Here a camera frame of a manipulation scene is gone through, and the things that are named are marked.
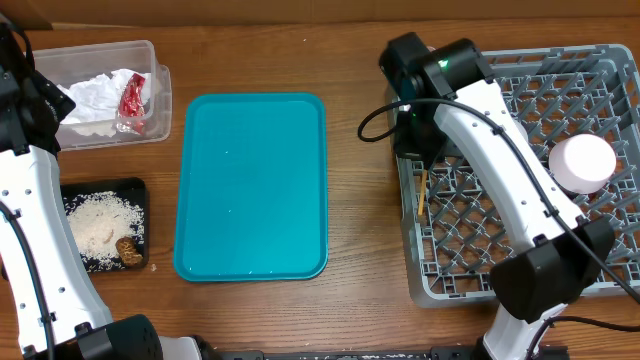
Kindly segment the white napkin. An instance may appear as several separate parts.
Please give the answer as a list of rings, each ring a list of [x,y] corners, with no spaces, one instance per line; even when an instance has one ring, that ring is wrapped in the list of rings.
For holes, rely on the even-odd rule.
[[[151,74],[118,69],[110,75],[100,74],[74,83],[69,88],[58,85],[58,89],[75,102],[74,110],[65,117],[62,125],[83,136],[114,136],[119,132],[116,128],[117,108],[124,87],[134,73],[145,78],[142,100],[146,115],[151,97]]]

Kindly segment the red snack wrapper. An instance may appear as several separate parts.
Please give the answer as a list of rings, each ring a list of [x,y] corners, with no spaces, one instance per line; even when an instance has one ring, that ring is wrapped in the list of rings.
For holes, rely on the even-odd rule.
[[[134,73],[124,87],[118,108],[116,128],[119,132],[143,135],[145,130],[142,90],[145,78]]]

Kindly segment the wooden chopstick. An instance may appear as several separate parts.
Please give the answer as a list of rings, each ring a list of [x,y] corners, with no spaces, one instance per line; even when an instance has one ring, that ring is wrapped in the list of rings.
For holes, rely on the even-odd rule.
[[[427,193],[427,181],[429,175],[428,170],[423,169],[420,178],[420,188],[419,188],[419,199],[418,199],[418,216],[422,216],[424,214],[424,205]]]

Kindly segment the rice leftovers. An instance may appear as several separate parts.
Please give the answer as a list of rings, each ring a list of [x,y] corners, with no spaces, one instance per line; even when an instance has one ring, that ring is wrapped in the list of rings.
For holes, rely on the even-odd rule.
[[[145,215],[143,208],[114,191],[76,195],[63,199],[66,216],[81,260],[90,273],[126,267],[116,242],[131,237],[144,257]]]

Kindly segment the brown food piece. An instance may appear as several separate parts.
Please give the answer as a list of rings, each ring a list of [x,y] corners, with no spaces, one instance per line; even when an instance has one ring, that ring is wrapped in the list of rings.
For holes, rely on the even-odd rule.
[[[123,237],[117,240],[116,250],[122,263],[128,268],[140,267],[144,257],[137,251],[135,242],[131,237]]]

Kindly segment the pink bowl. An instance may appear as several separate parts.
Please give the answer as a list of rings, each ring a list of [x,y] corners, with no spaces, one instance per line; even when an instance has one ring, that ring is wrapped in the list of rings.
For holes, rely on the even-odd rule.
[[[616,155],[601,137],[579,134],[557,143],[549,153],[549,169],[555,181],[577,194],[603,188],[616,170]]]

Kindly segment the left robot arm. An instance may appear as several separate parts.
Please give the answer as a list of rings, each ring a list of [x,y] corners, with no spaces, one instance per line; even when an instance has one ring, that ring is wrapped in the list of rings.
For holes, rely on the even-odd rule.
[[[159,335],[144,315],[115,321],[66,218],[56,133],[74,102],[35,68],[26,34],[1,25],[1,260],[26,359],[215,359],[199,336]]]

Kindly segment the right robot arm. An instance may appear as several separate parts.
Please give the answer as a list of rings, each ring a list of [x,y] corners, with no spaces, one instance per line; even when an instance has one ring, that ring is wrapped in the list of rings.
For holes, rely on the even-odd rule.
[[[500,306],[472,359],[531,359],[556,317],[592,285],[614,230],[588,220],[550,177],[468,39],[430,51],[417,34],[389,42],[379,64],[401,112],[394,150],[426,167],[457,150],[493,202],[515,255],[492,267]]]

